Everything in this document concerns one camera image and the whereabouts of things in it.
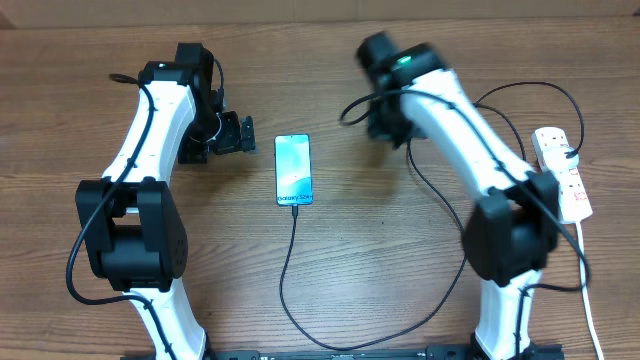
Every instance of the power outlet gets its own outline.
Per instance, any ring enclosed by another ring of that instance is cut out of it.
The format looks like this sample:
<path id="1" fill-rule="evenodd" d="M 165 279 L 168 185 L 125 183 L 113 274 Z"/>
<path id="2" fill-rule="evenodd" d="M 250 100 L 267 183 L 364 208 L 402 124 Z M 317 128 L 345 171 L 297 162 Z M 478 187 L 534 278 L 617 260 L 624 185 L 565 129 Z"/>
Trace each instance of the power outlet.
<path id="1" fill-rule="evenodd" d="M 558 201 L 563 224 L 579 222 L 593 214 L 589 197 L 578 171 L 579 155 L 567 159 L 573 150 L 562 129 L 544 127 L 531 135 L 538 163 L 543 171 L 551 171 L 560 183 Z"/>

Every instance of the white robotic arm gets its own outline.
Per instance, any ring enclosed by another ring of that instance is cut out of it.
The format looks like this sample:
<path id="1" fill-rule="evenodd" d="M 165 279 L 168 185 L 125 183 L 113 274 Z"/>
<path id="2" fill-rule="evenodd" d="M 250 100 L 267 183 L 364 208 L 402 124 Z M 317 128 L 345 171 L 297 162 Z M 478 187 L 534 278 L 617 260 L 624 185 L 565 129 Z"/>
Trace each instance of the white robotic arm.
<path id="1" fill-rule="evenodd" d="M 386 34 L 379 33 L 363 42 L 357 58 L 378 97 L 368 97 L 373 100 L 369 136 L 391 140 L 395 147 L 412 137 L 430 138 L 475 203 L 462 243 L 483 280 L 480 322 L 467 358 L 512 358 L 521 290 L 540 281 L 547 253 L 557 241 L 557 230 L 530 206 L 514 180 L 533 190 L 545 205 L 553 208 L 555 203 L 557 208 L 555 178 L 535 175 L 500 140 L 465 95 L 455 72 L 428 45 L 398 51 Z M 512 209 L 515 203 L 522 209 Z M 527 326 L 533 291 L 528 295 L 519 338 L 524 351 L 531 345 Z M 444 357 L 458 359 L 446 352 Z"/>
<path id="2" fill-rule="evenodd" d="M 144 303 L 131 300 L 156 348 L 155 355 L 138 359 L 215 358 L 182 282 L 187 236 L 169 191 L 176 158 L 180 163 L 205 163 L 209 152 L 221 155 L 255 149 L 251 117 L 240 121 L 235 112 L 223 112 L 222 86 L 211 90 L 214 62 L 219 66 L 201 44 L 181 43 L 175 62 L 147 63 L 138 79 L 145 89 L 139 92 L 138 110 L 122 148 L 101 180 L 82 181 L 76 191 L 94 274 L 109 279 L 112 288 L 124 295 L 145 298 L 157 314 L 158 323 Z M 149 121 L 140 152 L 130 159 Z M 130 161 L 134 166 L 124 181 L 116 181 Z M 107 191 L 113 191 L 111 201 L 99 206 Z M 113 221 L 132 213 L 139 214 L 140 225 Z"/>
<path id="3" fill-rule="evenodd" d="M 509 172 L 520 181 L 528 179 L 531 166 L 511 151 L 475 109 L 465 95 L 455 72 L 438 69 L 415 78 L 407 89 L 438 95 L 454 102 L 482 134 L 492 151 Z M 490 188 L 506 190 L 515 184 L 496 167 L 496 162 L 467 122 L 446 104 L 421 97 L 402 95 L 403 114 L 416 124 L 440 149 L 462 179 L 474 200 L 487 196 Z M 537 283 L 542 271 L 529 270 L 511 280 L 505 287 L 493 280 L 482 280 L 480 323 L 475 331 L 478 344 L 492 360 L 509 359 L 515 352 L 515 324 L 520 289 Z M 527 332 L 533 291 L 525 299 L 520 349 L 530 344 Z"/>

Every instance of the black cable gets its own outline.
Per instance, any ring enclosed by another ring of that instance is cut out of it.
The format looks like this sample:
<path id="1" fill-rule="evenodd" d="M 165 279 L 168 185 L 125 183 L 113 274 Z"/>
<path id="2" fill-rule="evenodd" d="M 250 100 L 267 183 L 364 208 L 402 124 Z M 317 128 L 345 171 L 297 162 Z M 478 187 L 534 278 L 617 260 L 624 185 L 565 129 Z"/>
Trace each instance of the black cable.
<path id="1" fill-rule="evenodd" d="M 213 62 L 218 67 L 218 73 L 220 73 L 220 87 L 218 88 L 218 93 L 216 94 L 216 98 L 213 101 L 214 104 L 217 104 L 218 101 L 224 99 L 224 73 L 222 72 L 222 65 L 215 57 L 213 58 Z"/>
<path id="2" fill-rule="evenodd" d="M 177 360 L 178 358 L 173 352 L 173 349 L 171 348 L 171 344 L 169 344 L 169 341 L 167 340 L 167 337 L 162 329 L 160 319 L 158 318 L 158 314 L 156 313 L 156 310 L 151 305 L 151 301 L 139 295 L 121 295 L 121 296 L 114 296 L 114 297 L 105 298 L 105 299 L 87 299 L 82 295 L 80 295 L 78 291 L 76 291 L 73 285 L 73 265 L 76 261 L 76 257 L 78 256 L 78 251 L 80 250 L 80 246 L 82 245 L 82 242 L 87 233 L 87 230 L 93 223 L 93 220 L 96 218 L 98 213 L 102 210 L 102 208 L 108 202 L 111 201 L 111 198 L 114 192 L 118 189 L 118 186 L 124 182 L 124 179 L 127 177 L 131 169 L 136 166 L 135 161 L 138 158 L 138 155 L 140 154 L 140 150 L 144 145 L 147 135 L 149 134 L 149 130 L 151 129 L 151 123 L 153 122 L 153 115 L 154 115 L 154 112 L 157 110 L 154 106 L 153 97 L 151 96 L 149 89 L 147 89 L 147 87 L 144 84 L 141 84 L 140 82 L 138 82 L 138 80 L 130 76 L 121 75 L 121 74 L 110 74 L 109 79 L 119 83 L 137 85 L 144 92 L 144 94 L 147 96 L 147 99 L 149 100 L 149 116 L 147 117 L 147 123 L 145 124 L 144 130 L 142 131 L 142 135 L 140 135 L 140 140 L 138 140 L 138 144 L 133 150 L 131 157 L 127 159 L 127 165 L 122 171 L 122 174 L 111 185 L 111 188 L 109 188 L 107 193 L 102 197 L 102 200 L 100 201 L 98 206 L 96 206 L 96 209 L 93 211 L 93 213 L 87 220 L 87 223 L 85 224 L 84 228 L 82 228 L 82 230 L 80 231 L 80 234 L 78 234 L 76 242 L 73 244 L 73 248 L 71 249 L 71 253 L 69 254 L 69 260 L 67 261 L 67 270 L 66 270 L 67 290 L 69 290 L 69 293 L 71 294 L 71 296 L 73 296 L 74 299 L 76 299 L 78 302 L 85 305 L 104 305 L 104 304 L 112 304 L 115 302 L 129 301 L 129 300 L 136 300 L 143 303 L 144 308 L 146 310 L 149 310 L 149 313 L 153 318 L 153 322 L 156 325 L 158 334 L 160 335 L 160 339 L 162 340 L 162 344 L 164 345 L 164 351 L 169 353 L 169 356 L 171 357 L 172 360 Z"/>
<path id="3" fill-rule="evenodd" d="M 448 101 L 448 100 L 446 100 L 446 99 L 444 99 L 444 98 L 442 98 L 440 96 L 437 96 L 437 95 L 434 95 L 434 94 L 430 94 L 430 93 L 426 93 L 426 92 L 422 92 L 422 91 L 417 91 L 417 90 L 411 90 L 411 89 L 390 90 L 390 91 L 387 91 L 385 93 L 369 94 L 367 96 L 364 96 L 364 97 L 354 101 L 349 106 L 347 106 L 347 108 L 342 112 L 342 114 L 340 115 L 340 120 L 342 121 L 344 119 L 344 117 L 346 116 L 346 114 L 351 109 L 353 109 L 354 107 L 364 103 L 365 101 L 383 100 L 383 99 L 387 99 L 390 96 L 404 95 L 404 94 L 422 96 L 422 97 L 429 98 L 431 100 L 438 101 L 438 102 L 446 105 L 450 110 L 455 111 L 458 115 L 460 115 L 460 117 L 467 123 L 467 125 L 469 125 L 469 127 L 474 132 L 474 134 L 476 135 L 478 140 L 482 143 L 483 147 L 485 148 L 485 150 L 487 151 L 487 153 L 489 154 L 491 159 L 496 162 L 497 169 L 500 170 L 502 173 L 504 173 L 509 178 L 509 180 L 511 180 L 514 184 L 516 184 L 518 189 L 520 189 L 520 191 L 522 191 L 522 193 L 527 197 L 527 199 L 529 199 L 529 201 L 531 201 L 533 203 L 533 205 L 536 208 L 538 208 L 538 210 L 540 210 L 544 214 L 544 216 L 549 219 L 549 221 L 551 221 L 553 223 L 553 225 L 558 229 L 558 231 L 566 238 L 567 242 L 573 248 L 574 252 L 578 256 L 580 261 L 582 261 L 582 263 L 584 264 L 584 267 L 585 267 L 585 282 L 584 282 L 584 284 L 579 284 L 579 285 L 576 285 L 574 287 L 565 287 L 565 286 L 558 286 L 558 285 L 540 283 L 540 284 L 527 285 L 523 289 L 521 289 L 520 302 L 519 302 L 519 307 L 518 307 L 518 316 L 516 318 L 516 330 L 515 330 L 515 337 L 516 337 L 516 346 L 515 346 L 516 354 L 515 354 L 515 358 L 516 358 L 516 360 L 519 360 L 520 359 L 520 327 L 521 327 L 521 324 L 522 324 L 522 313 L 523 313 L 523 307 L 524 307 L 524 298 L 526 296 L 528 296 L 528 291 L 531 290 L 531 289 L 547 289 L 547 290 L 554 290 L 554 291 L 561 291 L 561 292 L 578 292 L 578 291 L 581 291 L 583 287 L 588 286 L 588 284 L 590 282 L 590 279 L 591 279 L 591 269 L 589 267 L 589 263 L 587 261 L 587 258 L 584 255 L 584 253 L 582 251 L 580 251 L 578 243 L 573 238 L 573 236 L 558 221 L 558 219 L 551 213 L 551 211 L 542 203 L 542 201 L 540 201 L 540 199 L 538 199 L 535 195 L 533 195 L 529 191 L 529 189 L 527 189 L 522 184 L 522 182 L 520 180 L 516 179 L 505 168 L 504 163 L 502 161 L 500 161 L 498 159 L 498 157 L 496 156 L 496 154 L 493 152 L 493 150 L 491 150 L 491 147 L 489 146 L 489 144 L 487 144 L 486 140 L 484 139 L 484 137 L 482 136 L 480 131 L 478 131 L 478 129 L 473 124 L 473 122 L 471 122 L 469 117 L 462 110 L 460 110 L 460 108 L 456 105 L 456 103 Z"/>
<path id="4" fill-rule="evenodd" d="M 497 88 L 492 89 L 492 90 L 488 91 L 486 94 L 482 95 L 478 99 L 478 101 L 476 101 L 475 103 L 478 104 L 480 101 L 484 100 L 484 98 L 486 98 L 487 96 L 493 94 L 496 91 L 499 91 L 499 90 L 502 90 L 502 89 L 506 89 L 506 88 L 510 88 L 510 87 L 513 87 L 513 86 L 520 86 L 520 85 L 549 86 L 549 87 L 552 87 L 552 88 L 560 91 L 561 93 L 563 93 L 569 99 L 569 101 L 571 101 L 571 104 L 576 109 L 576 113 L 578 114 L 578 120 L 580 120 L 580 143 L 578 143 L 578 147 L 577 148 L 575 148 L 572 151 L 567 153 L 567 159 L 570 159 L 570 158 L 578 155 L 578 152 L 580 151 L 580 148 L 582 147 L 582 143 L 584 142 L 584 118 L 582 117 L 582 111 L 580 111 L 580 107 L 578 106 L 578 103 L 576 102 L 576 100 L 573 98 L 573 96 L 571 96 L 571 94 L 569 94 L 565 89 L 561 88 L 560 86 L 558 86 L 556 84 L 548 83 L 546 81 L 520 81 L 520 82 L 516 82 L 516 83 L 511 83 L 511 84 L 498 86 Z"/>
<path id="5" fill-rule="evenodd" d="M 491 107 L 489 105 L 484 105 L 484 104 L 479 104 L 477 102 L 473 103 L 473 106 L 480 108 L 480 109 L 486 109 L 489 111 L 493 111 L 494 113 L 500 115 L 504 121 L 507 122 L 507 124 L 509 125 L 509 127 L 511 128 L 511 130 L 513 131 L 513 135 L 516 136 L 516 140 L 518 140 L 518 145 L 520 145 L 520 152 L 522 153 L 522 160 L 527 161 L 527 153 L 524 151 L 524 143 L 522 142 L 522 138 L 520 138 L 520 134 L 518 133 L 518 130 L 516 130 L 516 127 L 513 125 L 513 123 L 511 122 L 511 120 L 509 120 L 509 118 L 507 117 L 507 115 L 505 115 L 502 111 Z"/>
<path id="6" fill-rule="evenodd" d="M 440 191 L 438 191 L 438 189 L 436 189 L 436 187 L 433 186 L 433 184 L 431 184 L 431 182 L 429 182 L 429 180 L 427 180 L 424 177 L 424 175 L 422 175 L 420 170 L 418 170 L 418 167 L 416 166 L 416 163 L 413 161 L 413 154 L 411 153 L 411 142 L 407 143 L 407 156 L 409 157 L 409 160 L 411 161 L 411 165 L 413 166 L 413 169 L 416 171 L 418 176 L 420 176 L 420 178 L 427 185 L 429 185 L 429 187 L 436 193 L 436 195 L 438 195 L 438 197 L 440 197 L 440 199 L 442 199 L 442 201 L 447 206 L 449 211 L 451 211 L 451 214 L 453 215 L 453 218 L 456 221 L 456 225 L 458 226 L 458 229 L 460 230 L 460 234 L 464 233 L 464 226 L 462 225 L 462 221 L 460 221 L 460 218 L 458 217 L 458 214 L 456 213 L 456 211 L 453 209 L 453 206 L 451 206 L 451 204 L 449 203 L 449 201 L 447 201 L 447 199 L 444 197 L 444 195 L 442 195 L 442 193 Z M 291 315 L 291 313 L 289 312 L 289 308 L 287 307 L 287 304 L 286 304 L 286 302 L 284 300 L 284 291 L 283 291 L 284 277 L 285 277 L 285 275 L 287 273 L 287 268 L 289 267 L 289 259 L 291 258 L 291 251 L 293 250 L 293 243 L 294 243 L 295 234 L 296 234 L 296 224 L 297 224 L 297 219 L 298 219 L 298 206 L 296 206 L 296 205 L 293 206 L 292 215 L 293 215 L 293 228 L 291 230 L 291 242 L 289 243 L 289 251 L 287 252 L 287 258 L 286 258 L 286 260 L 284 262 L 284 267 L 282 268 L 282 274 L 280 275 L 280 287 L 279 287 L 279 290 L 280 290 L 280 303 L 282 304 L 282 308 L 284 309 L 284 312 L 287 314 L 287 317 L 289 318 L 291 323 L 298 329 L 298 331 L 300 331 L 302 333 L 302 335 L 306 336 L 307 339 L 311 340 L 316 345 L 321 346 L 321 347 L 323 347 L 325 349 L 334 350 L 334 351 L 352 351 L 352 350 L 360 349 L 360 348 L 363 348 L 363 347 L 376 345 L 376 344 L 379 344 L 381 342 L 384 342 L 384 341 L 387 341 L 387 340 L 391 340 L 391 339 L 397 338 L 397 337 L 402 336 L 402 335 L 406 335 L 406 334 L 412 332 L 413 330 L 419 328 L 420 326 L 426 324 L 429 320 L 431 320 L 431 318 L 433 318 L 438 313 L 440 308 L 445 304 L 445 302 L 449 298 L 449 295 L 453 291 L 453 288 L 456 286 L 456 283 L 458 282 L 458 279 L 460 278 L 460 275 L 462 274 L 462 271 L 464 270 L 464 266 L 465 266 L 465 264 L 467 262 L 467 258 L 464 257 L 462 259 L 462 264 L 460 264 L 460 268 L 458 269 L 458 272 L 456 273 L 455 278 L 451 282 L 451 285 L 449 286 L 449 289 L 447 290 L 447 292 L 442 297 L 442 300 L 440 300 L 440 303 L 438 303 L 438 306 L 436 306 L 436 308 L 429 315 L 427 315 L 426 318 L 424 318 L 423 320 L 421 320 L 418 323 L 414 324 L 413 326 L 410 326 L 410 327 L 408 327 L 408 328 L 406 328 L 406 329 L 404 329 L 402 331 L 399 331 L 399 332 L 397 332 L 395 334 L 388 335 L 388 336 L 382 337 L 380 339 L 369 341 L 369 342 L 366 342 L 366 343 L 360 344 L 360 345 L 349 346 L 349 347 L 337 347 L 337 346 L 327 345 L 327 344 L 315 339 L 306 330 L 304 330 L 302 328 L 302 326 L 300 326 L 300 324 L 298 324 L 298 322 L 293 318 L 293 315 Z"/>

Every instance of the phone screen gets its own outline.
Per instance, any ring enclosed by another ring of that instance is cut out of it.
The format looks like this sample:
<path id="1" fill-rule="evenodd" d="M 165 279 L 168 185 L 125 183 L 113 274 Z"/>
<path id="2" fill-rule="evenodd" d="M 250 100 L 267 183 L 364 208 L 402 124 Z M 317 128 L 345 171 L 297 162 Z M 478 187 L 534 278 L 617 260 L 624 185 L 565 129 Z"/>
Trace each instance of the phone screen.
<path id="1" fill-rule="evenodd" d="M 280 135 L 275 139 L 278 205 L 313 203 L 309 135 Z"/>

